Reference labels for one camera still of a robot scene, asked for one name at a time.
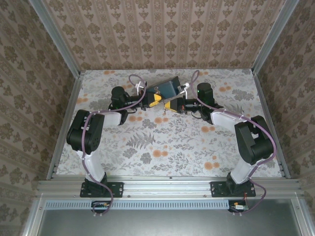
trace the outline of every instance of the table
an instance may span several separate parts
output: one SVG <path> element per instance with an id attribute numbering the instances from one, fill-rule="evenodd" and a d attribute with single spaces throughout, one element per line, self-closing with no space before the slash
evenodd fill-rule
<path id="1" fill-rule="evenodd" d="M 189 82 L 193 69 L 91 70 L 82 79 L 73 117 L 78 110 L 102 110 L 110 104 L 111 89 L 122 86 L 136 93 L 128 76 L 137 74 L 148 85 L 179 76 Z M 250 69 L 204 69 L 195 82 L 208 82 L 214 97 L 225 109 L 247 117 L 263 115 Z M 160 103 L 147 111 L 138 109 L 124 125 L 104 127 L 99 146 L 100 160 L 108 175 L 225 177 L 240 158 L 233 133 L 210 125 L 190 114 L 164 112 Z M 58 175 L 84 175 L 80 157 L 65 144 Z M 276 158 L 262 165 L 254 177 L 281 177 Z"/>

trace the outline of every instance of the metal bar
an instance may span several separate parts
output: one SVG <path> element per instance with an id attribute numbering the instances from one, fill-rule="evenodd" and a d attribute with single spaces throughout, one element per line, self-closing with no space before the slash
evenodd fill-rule
<path id="1" fill-rule="evenodd" d="M 40 181 L 36 198 L 50 200 L 80 199 L 81 184 L 84 176 L 75 177 L 75 180 L 53 179 Z M 176 178 L 145 178 L 145 177 L 109 177 L 108 181 L 124 182 L 124 195 L 122 199 L 130 200 L 198 200 L 212 199 L 211 181 L 224 181 L 221 177 L 176 177 Z M 267 199 L 292 199 L 303 196 L 299 182 L 296 179 L 285 178 L 253 178 L 253 180 L 267 189 Z M 256 197 L 260 199 L 263 191 L 256 188 Z M 236 198 L 215 198 L 219 200 L 231 200 Z M 108 198 L 94 198 L 94 200 L 108 200 Z"/>
<path id="2" fill-rule="evenodd" d="M 292 201 L 294 213 L 303 236 L 314 236 L 315 228 L 311 219 L 310 212 L 306 206 L 304 199 L 299 199 L 298 196 Z"/>
<path id="3" fill-rule="evenodd" d="M 256 57 L 254 64 L 252 65 L 252 70 L 254 74 L 258 74 L 258 72 L 262 68 L 265 60 L 267 59 L 268 55 L 271 52 L 271 49 L 278 40 L 282 30 L 284 29 L 298 2 L 299 0 L 287 0 L 283 4 L 283 7 L 277 19 L 275 20 L 264 44 L 260 49 L 258 56 Z"/>
<path id="4" fill-rule="evenodd" d="M 22 236 L 30 235 L 31 229 L 33 228 L 33 225 L 34 225 L 35 215 L 37 213 L 38 205 L 39 205 L 39 200 L 34 200 L 31 206 L 30 213 L 26 221 Z"/>
<path id="5" fill-rule="evenodd" d="M 65 143 L 66 135 L 67 135 L 70 123 L 71 123 L 72 116 L 73 116 L 76 100 L 78 98 L 78 95 L 81 89 L 83 76 L 84 74 L 80 74 L 80 78 L 74 81 L 68 107 L 63 118 L 63 124 L 61 126 L 60 133 L 59 133 L 58 140 L 55 147 L 55 151 L 54 151 L 51 163 L 50 163 L 47 179 L 51 179 L 54 172 L 54 168 L 57 162 L 59 162 L 61 154 L 63 152 L 63 146 Z"/>
<path id="6" fill-rule="evenodd" d="M 30 214 L 28 217 L 29 224 L 26 225 L 23 236 L 37 236 L 38 230 L 40 227 L 41 220 L 44 214 L 44 207 L 46 205 L 46 199 L 41 198 L 39 200 L 34 200 L 32 206 L 32 211 L 35 209 L 35 212 Z"/>
<path id="7" fill-rule="evenodd" d="M 46 9 L 43 1 L 41 0 L 30 0 L 35 12 L 39 16 L 41 22 L 45 26 L 50 37 L 54 41 L 56 47 L 58 48 L 60 54 L 62 55 L 65 63 L 69 67 L 74 78 L 79 78 L 80 66 L 77 65 L 74 57 L 72 56 L 70 50 L 68 49 L 65 41 L 63 40 L 60 32 L 58 31 L 53 19 L 51 18 L 48 10 Z"/>
<path id="8" fill-rule="evenodd" d="M 276 142 L 276 145 L 277 145 L 277 158 L 281 162 L 281 166 L 283 168 L 284 176 L 286 178 L 291 178 L 290 177 L 290 173 L 289 173 L 289 169 L 288 169 L 288 167 L 286 165 L 284 154 L 282 152 L 282 149 L 281 149 L 281 146 L 280 146 L 280 142 L 279 142 L 279 139 L 278 139 L 278 136 L 277 136 L 277 133 L 276 133 L 276 129 L 275 129 L 275 126 L 274 126 L 274 124 L 272 122 L 272 119 L 271 119 L 271 116 L 270 116 L 270 112 L 269 112 L 269 109 L 268 109 L 268 106 L 267 106 L 267 102 L 266 102 L 264 93 L 262 91 L 262 88 L 261 88 L 261 85 L 260 85 L 259 78 L 258 78 L 257 74 L 254 74 L 254 81 L 255 81 L 255 84 L 256 84 L 258 96 L 259 96 L 259 99 L 260 99 L 262 110 L 263 110 L 265 118 L 266 118 L 267 125 L 270 128 L 271 135 L 274 138 L 274 140 Z"/>

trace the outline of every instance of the brown wallpaper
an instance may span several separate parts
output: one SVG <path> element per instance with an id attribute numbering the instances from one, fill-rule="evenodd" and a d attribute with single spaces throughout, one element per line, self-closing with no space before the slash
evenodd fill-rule
<path id="1" fill-rule="evenodd" d="M 294 178 L 315 215 L 315 1 L 300 0 L 259 79 Z"/>
<path id="2" fill-rule="evenodd" d="M 44 0 L 84 69 L 250 68 L 284 0 Z"/>
<path id="3" fill-rule="evenodd" d="M 74 78 L 34 9 L 0 1 L 0 235 L 18 235 L 46 179 Z"/>

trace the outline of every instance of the yellow part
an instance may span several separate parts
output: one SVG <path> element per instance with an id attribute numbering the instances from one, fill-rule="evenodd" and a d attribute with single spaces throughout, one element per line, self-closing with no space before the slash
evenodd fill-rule
<path id="1" fill-rule="evenodd" d="M 177 111 L 171 109 L 171 102 L 170 102 L 170 101 L 167 102 L 164 107 L 165 107 L 166 109 L 170 110 L 170 111 L 177 112 Z"/>
<path id="2" fill-rule="evenodd" d="M 158 94 L 154 94 L 154 102 L 150 103 L 149 107 L 157 105 L 162 100 L 162 97 Z"/>

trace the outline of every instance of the vent grille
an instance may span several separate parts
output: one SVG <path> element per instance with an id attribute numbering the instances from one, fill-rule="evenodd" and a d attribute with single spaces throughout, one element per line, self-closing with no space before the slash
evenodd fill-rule
<path id="1" fill-rule="evenodd" d="M 45 210 L 58 209 L 91 209 L 91 200 L 49 200 Z M 138 210 L 177 210 L 177 209 L 229 209 L 228 200 L 191 200 L 191 201 L 136 201 L 119 200 L 111 207 L 114 209 L 138 209 Z"/>

